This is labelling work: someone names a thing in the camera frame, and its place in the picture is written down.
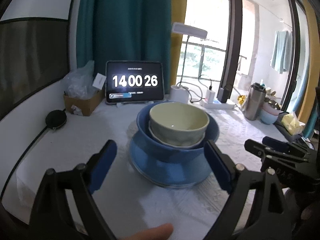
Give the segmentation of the person's hand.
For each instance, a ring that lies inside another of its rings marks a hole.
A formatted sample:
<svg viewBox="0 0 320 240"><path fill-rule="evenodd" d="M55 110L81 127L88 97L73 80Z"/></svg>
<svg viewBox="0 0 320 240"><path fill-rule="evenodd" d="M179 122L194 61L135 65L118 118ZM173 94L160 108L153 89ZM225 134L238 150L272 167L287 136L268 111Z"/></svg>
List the person's hand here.
<svg viewBox="0 0 320 240"><path fill-rule="evenodd" d="M174 227L170 223L160 225L155 228L140 231L125 240L167 240L172 235Z"/></svg>

